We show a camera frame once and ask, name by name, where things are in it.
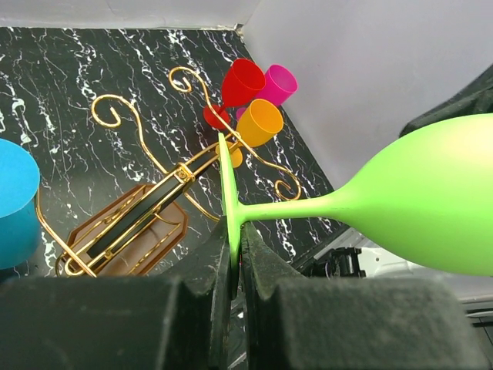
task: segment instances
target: curled metal wire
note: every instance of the curled metal wire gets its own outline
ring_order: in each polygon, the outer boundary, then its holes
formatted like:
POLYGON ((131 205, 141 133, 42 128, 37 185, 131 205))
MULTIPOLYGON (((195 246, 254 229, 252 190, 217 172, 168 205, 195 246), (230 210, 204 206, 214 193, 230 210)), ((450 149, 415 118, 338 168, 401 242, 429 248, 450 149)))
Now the curled metal wire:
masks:
POLYGON ((188 73, 192 74, 200 82, 200 85, 202 86, 202 91, 203 91, 205 99, 206 99, 207 106, 210 108, 210 111, 228 129, 228 131, 230 131, 230 134, 233 135, 236 138, 236 140, 238 140, 238 142, 240 142, 241 145, 244 146, 246 148, 246 150, 248 150, 250 152, 250 154, 252 154, 252 156, 254 156, 257 160, 259 160, 261 163, 265 164, 266 166, 269 166, 269 167, 275 168, 276 170, 284 172, 293 179, 293 181, 297 187, 296 195, 294 197, 286 197, 285 195, 283 195, 280 192, 279 188, 281 185, 284 187, 284 189, 286 189, 288 191, 292 190, 291 186, 282 180, 276 180, 276 182, 274 183, 274 189, 276 191, 276 195, 283 200, 297 200, 297 199, 299 199, 301 196, 301 184, 300 184, 300 181, 298 180, 298 178, 296 177, 296 175, 294 173, 292 173, 290 170, 288 170, 286 167, 280 166, 280 165, 275 164, 275 163, 271 163, 271 162, 265 160, 264 158, 262 158, 261 156, 259 156, 255 152, 255 150, 253 150, 247 143, 245 143, 245 141, 241 138, 241 135, 237 131, 233 130, 224 121, 224 119, 219 114, 217 114, 216 110, 212 106, 212 103, 210 102, 209 93, 207 92, 206 83, 203 81, 202 77, 200 77, 197 72, 193 71, 190 68, 182 67, 182 66, 178 66, 178 67, 173 68, 171 71, 169 71, 169 75, 168 75, 168 80, 169 80, 169 83, 171 84, 171 86, 175 90, 180 91, 181 93, 187 93, 187 92, 191 93, 192 92, 192 85, 190 85, 190 82, 188 81, 188 79, 186 77, 183 77, 181 80, 181 83, 184 86, 186 86, 185 89, 176 84, 176 81, 173 78, 173 75, 178 71, 188 72, 188 73))
MULTIPOLYGON (((107 123, 107 122, 103 121, 101 118, 99 118, 98 114, 96 113, 96 106, 98 105, 98 103, 100 101, 102 101, 104 99, 115 99, 115 100, 118 100, 123 105, 127 106, 130 109, 130 111, 132 112, 132 114, 135 117, 137 129, 139 131, 139 142, 140 142, 140 146, 142 147, 142 149, 144 150, 144 152, 146 153, 146 155, 161 170, 161 172, 163 172, 164 175, 167 175, 169 172, 153 156, 153 154, 151 153, 150 149, 146 145, 146 141, 144 140, 143 125, 142 125, 142 121, 140 120, 139 112, 137 111, 137 109, 135 108, 135 106, 133 106, 133 104, 131 102, 129 102, 127 99, 123 98, 122 96, 113 95, 113 94, 105 94, 105 95, 98 96, 97 98, 94 99, 94 101, 92 102, 92 105, 91 105, 92 118, 94 118, 94 120, 99 125, 101 125, 103 127, 106 127, 106 128, 109 128, 109 129, 115 129, 115 128, 119 127, 122 124, 122 120, 120 118, 120 115, 115 111, 115 108, 113 108, 113 107, 109 108, 109 110, 113 114, 113 117, 115 118, 115 122, 114 123, 107 123)), ((197 202, 195 199, 193 199, 193 197, 191 195, 189 195, 187 192, 185 192, 184 194, 185 194, 186 199, 188 199, 198 210, 200 210, 200 212, 202 212, 203 214, 205 214, 208 218, 210 218, 211 220, 214 220, 214 221, 218 221, 219 220, 218 217, 212 215, 209 211, 207 211, 205 208, 203 208, 199 204, 199 202, 197 202)))

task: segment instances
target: gray wall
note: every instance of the gray wall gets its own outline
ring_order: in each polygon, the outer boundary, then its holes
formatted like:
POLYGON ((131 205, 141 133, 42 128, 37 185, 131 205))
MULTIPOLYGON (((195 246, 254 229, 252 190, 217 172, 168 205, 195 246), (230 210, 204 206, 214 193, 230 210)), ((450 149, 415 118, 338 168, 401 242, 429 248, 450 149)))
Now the gray wall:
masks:
POLYGON ((287 112, 335 187, 493 62, 491 0, 262 0, 253 58, 300 82, 287 112))
POLYGON ((0 26, 232 27, 260 0, 0 0, 0 26))

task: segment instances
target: marble surface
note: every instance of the marble surface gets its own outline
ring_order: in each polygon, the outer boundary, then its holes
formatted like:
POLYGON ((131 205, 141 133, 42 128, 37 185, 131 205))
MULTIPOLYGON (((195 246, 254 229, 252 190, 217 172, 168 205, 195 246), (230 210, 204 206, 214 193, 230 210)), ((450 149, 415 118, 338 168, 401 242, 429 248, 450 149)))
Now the marble surface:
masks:
MULTIPOLYGON (((188 66, 206 80, 213 102, 231 62, 248 57, 235 32, 193 30, 0 29, 0 137, 21 144, 42 173, 42 209, 62 236, 137 183, 155 183, 163 174, 137 141, 128 108, 112 103, 123 121, 106 129, 92 118, 94 98, 111 93, 133 102, 145 128, 146 142, 170 168, 213 143, 217 131, 202 119, 203 94, 193 83, 190 94, 168 81, 175 66, 188 66)), ((110 104, 100 103, 112 122, 110 104)), ((300 178, 302 197, 332 190, 289 118, 283 131, 258 153, 291 168, 300 178)), ((245 203, 277 199, 273 183, 282 174, 250 155, 236 171, 245 203)), ((207 209, 220 213, 220 176, 211 168, 191 189, 207 209)), ((184 197, 189 214, 185 239, 155 269, 162 271, 206 238, 214 222, 184 197)), ((286 261, 325 238, 338 223, 330 220, 258 222, 264 240, 286 261)), ((60 252, 47 233, 36 255, 14 274, 54 273, 60 252)))

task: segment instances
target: gold metal rack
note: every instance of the gold metal rack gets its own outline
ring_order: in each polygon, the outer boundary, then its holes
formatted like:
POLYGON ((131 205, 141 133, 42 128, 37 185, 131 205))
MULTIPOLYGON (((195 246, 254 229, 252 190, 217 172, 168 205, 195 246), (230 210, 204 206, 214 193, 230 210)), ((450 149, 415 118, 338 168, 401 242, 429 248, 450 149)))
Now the gold metal rack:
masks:
MULTIPOLYGON (((294 197, 287 197, 283 195, 280 191, 280 187, 284 187, 285 190, 291 190, 291 186, 284 182, 283 180, 277 180, 274 184, 274 189, 276 195, 283 199, 283 200, 297 200, 300 198, 301 195, 301 185, 300 181, 297 179, 297 177, 286 167, 277 165, 275 163, 271 163, 262 157, 260 157, 254 149, 252 149, 240 136, 238 132, 233 130, 221 117, 216 113, 216 111, 213 109, 212 104, 210 102, 209 98, 209 93, 207 91, 206 83, 203 81, 203 79, 198 75, 198 73, 194 72, 192 69, 187 68, 187 67, 176 67, 172 69, 169 73, 169 82, 171 83, 172 87, 182 93, 191 93, 192 92, 192 86, 190 85, 188 79, 186 77, 183 77, 182 79, 182 84, 186 86, 184 89, 183 87, 180 87, 177 85, 175 79, 173 78, 174 74, 178 71, 181 72, 188 72, 192 74, 200 83, 202 86, 203 94, 205 96, 206 104, 208 105, 209 108, 211 108, 211 111, 213 114, 216 116, 216 118, 226 127, 226 129, 230 132, 226 136, 226 138, 232 138, 234 137, 236 139, 235 143, 230 147, 230 151, 233 152, 234 150, 238 150, 240 146, 243 146, 248 150, 248 152, 257 160, 259 160, 261 163, 265 164, 266 166, 269 166, 271 168, 274 168, 276 170, 279 170, 281 172, 286 173, 288 176, 293 179, 294 183, 296 184, 296 195, 294 197)), ((164 243, 167 238, 170 237, 170 235, 177 230, 177 228, 182 227, 183 223, 181 222, 173 222, 171 220, 166 220, 160 215, 162 210, 160 207, 163 204, 166 204, 166 202, 169 202, 169 200, 172 197, 178 196, 180 193, 183 193, 185 197, 197 208, 199 209, 203 214, 205 214, 208 218, 211 220, 219 220, 219 218, 216 215, 213 215, 210 213, 208 210, 204 209, 192 196, 190 196, 186 191, 189 189, 189 187, 195 182, 196 177, 199 176, 203 171, 205 171, 208 167, 212 165, 214 161, 216 161, 219 156, 216 154, 216 147, 217 143, 214 143, 204 150, 200 151, 198 154, 187 160, 185 163, 178 163, 173 170, 168 171, 166 168, 153 156, 151 153, 150 149, 146 145, 146 141, 144 139, 143 135, 143 125, 140 119, 139 112, 137 109, 133 106, 132 103, 130 103, 128 100, 124 99, 121 96, 113 95, 113 94, 105 94, 98 96, 91 105, 91 113, 93 119, 101 126, 104 126, 106 128, 110 129, 115 129, 119 127, 122 123, 122 120, 119 116, 119 114, 115 111, 113 107, 110 108, 110 112, 112 113, 115 122, 114 123, 107 123, 103 121, 101 118, 99 118, 98 114, 96 113, 96 106, 99 102, 103 101, 104 99, 115 99, 117 101, 120 101, 122 104, 127 106, 132 114, 135 117, 137 129, 139 132, 139 142, 141 147, 143 148, 144 153, 152 160, 152 162, 163 172, 165 177, 159 181, 156 185, 153 185, 149 191, 145 193, 140 193, 143 191, 142 188, 136 189, 133 193, 130 195, 126 194, 128 198, 121 203, 115 210, 113 210, 110 214, 107 214, 104 218, 99 219, 97 222, 92 224, 91 227, 86 229, 82 235, 78 235, 78 237, 73 238, 70 240, 70 243, 66 243, 46 222, 45 218, 42 215, 41 212, 41 199, 40 199, 40 191, 37 193, 36 196, 36 214, 38 216, 38 219, 40 220, 42 226, 45 228, 45 230, 53 237, 53 239, 62 247, 63 252, 60 254, 60 256, 57 258, 56 263, 55 263, 55 272, 57 275, 60 275, 60 271, 63 271, 66 276, 79 276, 82 274, 87 274, 92 277, 98 276, 99 273, 103 270, 105 266, 107 266, 110 262, 114 260, 115 257, 117 257, 119 254, 121 254, 126 248, 129 246, 132 246, 132 243, 136 240, 136 238, 140 237, 143 233, 146 232, 146 230, 153 225, 155 222, 162 222, 168 225, 174 226, 171 232, 169 232, 164 238, 159 240, 157 244, 155 244, 153 247, 149 249, 149 252, 146 253, 142 258, 140 258, 135 266, 130 269, 128 272, 129 274, 132 274, 136 271, 136 269, 139 268, 139 266, 144 262, 145 259, 147 259, 151 254, 153 254, 153 251, 155 251, 162 243, 164 243), (124 218, 125 215, 127 215, 130 211, 132 211, 138 204, 139 202, 144 201, 146 198, 148 198, 151 194, 153 194, 154 191, 159 189, 159 187, 163 186, 166 182, 171 181, 171 180, 177 180, 178 185, 176 185, 173 190, 168 193, 165 197, 162 199, 159 199, 159 202, 150 210, 148 210, 142 217, 140 217, 132 226, 130 226, 127 230, 125 230, 118 238, 117 240, 113 241, 103 252, 99 253, 96 257, 92 259, 88 259, 87 256, 85 255, 88 250, 94 246, 94 244, 99 241, 106 233, 108 233, 121 219, 124 218), (148 221, 148 224, 146 224, 145 227, 142 228, 141 231, 138 233, 132 235, 130 239, 128 239, 122 246, 120 246, 117 250, 115 250, 116 245, 123 241, 127 236, 129 236, 140 224, 145 223, 148 221), (94 234, 95 230, 97 230, 97 234, 94 237, 89 237, 91 234, 94 234)))

